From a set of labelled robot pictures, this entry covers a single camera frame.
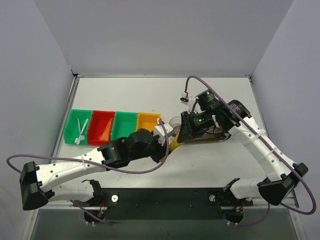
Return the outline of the orange toothpaste box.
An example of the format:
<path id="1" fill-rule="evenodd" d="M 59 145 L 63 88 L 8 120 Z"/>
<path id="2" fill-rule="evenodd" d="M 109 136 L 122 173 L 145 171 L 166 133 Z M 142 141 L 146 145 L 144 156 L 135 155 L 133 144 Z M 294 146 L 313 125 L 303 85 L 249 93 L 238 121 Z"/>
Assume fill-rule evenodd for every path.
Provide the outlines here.
<path id="1" fill-rule="evenodd" d="M 99 138 L 100 141 L 104 141 L 104 142 L 109 141 L 109 138 L 110 138 L 109 133 L 110 133 L 111 125 L 112 125 L 112 119 L 109 119 L 105 129 L 102 132 L 101 137 Z"/>

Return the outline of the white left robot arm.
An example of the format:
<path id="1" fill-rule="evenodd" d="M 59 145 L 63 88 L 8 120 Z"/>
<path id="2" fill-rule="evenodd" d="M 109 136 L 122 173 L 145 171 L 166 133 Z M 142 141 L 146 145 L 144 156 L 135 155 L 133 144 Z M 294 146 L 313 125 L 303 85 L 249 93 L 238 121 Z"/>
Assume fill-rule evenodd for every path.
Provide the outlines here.
<path id="1" fill-rule="evenodd" d="M 26 163 L 19 178 L 23 210 L 35 210 L 48 202 L 63 200 L 99 206 L 106 195 L 98 181 L 92 179 L 73 183 L 72 180 L 120 169 L 142 158 L 150 157 L 159 163 L 168 152 L 166 139 L 172 134 L 167 126 L 157 125 L 153 131 L 141 128 L 128 137 L 109 141 L 70 161 L 41 165 L 33 161 Z"/>

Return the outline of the clear glass cup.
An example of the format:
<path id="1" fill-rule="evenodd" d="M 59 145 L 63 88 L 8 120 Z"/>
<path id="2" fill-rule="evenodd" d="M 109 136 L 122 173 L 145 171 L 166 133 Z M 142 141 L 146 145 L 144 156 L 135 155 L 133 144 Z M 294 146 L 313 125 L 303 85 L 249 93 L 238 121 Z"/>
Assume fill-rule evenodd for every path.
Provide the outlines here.
<path id="1" fill-rule="evenodd" d="M 177 136 L 181 130 L 182 118 L 180 116 L 172 117 L 169 121 L 169 124 L 173 128 L 174 134 L 173 136 Z"/>

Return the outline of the yellow toothpaste tube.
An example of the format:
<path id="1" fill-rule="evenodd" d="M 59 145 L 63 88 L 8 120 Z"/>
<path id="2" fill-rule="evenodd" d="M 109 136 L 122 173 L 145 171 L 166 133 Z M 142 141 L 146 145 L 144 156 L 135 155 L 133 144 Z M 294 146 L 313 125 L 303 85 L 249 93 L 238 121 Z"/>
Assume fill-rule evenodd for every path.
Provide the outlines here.
<path id="1" fill-rule="evenodd" d="M 168 155 L 170 155 L 175 149 L 177 149 L 178 147 L 182 146 L 184 144 L 184 142 L 178 142 L 178 136 L 179 134 L 177 134 L 175 137 L 171 136 L 169 138 L 169 152 Z"/>

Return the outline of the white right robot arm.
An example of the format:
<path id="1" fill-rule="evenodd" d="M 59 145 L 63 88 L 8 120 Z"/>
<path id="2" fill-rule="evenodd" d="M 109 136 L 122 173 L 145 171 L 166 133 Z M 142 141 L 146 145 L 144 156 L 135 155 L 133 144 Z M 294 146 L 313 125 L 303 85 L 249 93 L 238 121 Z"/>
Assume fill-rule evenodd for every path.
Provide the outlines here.
<path id="1" fill-rule="evenodd" d="M 177 143 L 200 139 L 206 130 L 213 128 L 218 131 L 218 137 L 226 135 L 237 139 L 264 170 L 265 179 L 233 182 L 230 191 L 235 198 L 258 197 L 278 206 L 299 184 L 297 175 L 303 177 L 308 172 L 304 163 L 295 163 L 281 153 L 240 101 L 232 100 L 224 105 L 208 89 L 196 97 L 189 97 L 184 92 L 180 100 L 188 110 L 181 113 Z"/>

